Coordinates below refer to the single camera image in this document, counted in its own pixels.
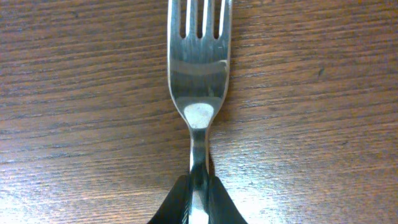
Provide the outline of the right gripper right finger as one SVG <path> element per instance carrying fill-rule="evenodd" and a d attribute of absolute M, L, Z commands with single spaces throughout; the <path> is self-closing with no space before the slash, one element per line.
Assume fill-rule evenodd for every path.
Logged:
<path fill-rule="evenodd" d="M 248 224 L 216 176 L 209 185 L 210 224 Z"/>

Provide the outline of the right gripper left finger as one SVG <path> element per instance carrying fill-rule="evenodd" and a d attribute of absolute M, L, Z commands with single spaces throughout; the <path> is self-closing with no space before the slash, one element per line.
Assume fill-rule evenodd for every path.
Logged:
<path fill-rule="evenodd" d="M 181 224 L 188 202 L 189 176 L 181 175 L 148 224 Z"/>

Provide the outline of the metal fork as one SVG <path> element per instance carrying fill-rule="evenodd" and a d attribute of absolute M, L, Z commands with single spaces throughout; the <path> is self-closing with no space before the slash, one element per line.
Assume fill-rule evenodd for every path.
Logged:
<path fill-rule="evenodd" d="M 208 223 L 208 136 L 228 91 L 233 2 L 221 2 L 217 37 L 214 1 L 204 2 L 201 36 L 197 34 L 197 1 L 187 1 L 184 36 L 180 35 L 180 6 L 180 0 L 168 3 L 167 76 L 172 101 L 190 132 L 189 190 L 183 219 L 187 223 Z"/>

